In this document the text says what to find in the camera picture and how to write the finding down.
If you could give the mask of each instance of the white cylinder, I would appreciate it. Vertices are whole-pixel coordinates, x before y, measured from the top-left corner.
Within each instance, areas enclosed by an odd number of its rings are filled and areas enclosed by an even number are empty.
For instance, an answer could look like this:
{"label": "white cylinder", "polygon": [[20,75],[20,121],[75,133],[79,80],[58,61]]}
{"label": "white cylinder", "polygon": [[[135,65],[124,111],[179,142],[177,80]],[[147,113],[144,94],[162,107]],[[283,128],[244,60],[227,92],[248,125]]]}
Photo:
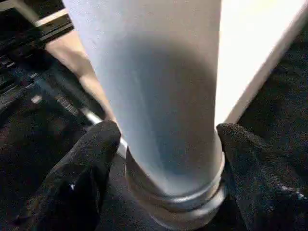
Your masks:
{"label": "white cylinder", "polygon": [[158,198],[216,190],[220,0],[64,4],[128,143],[135,189]]}

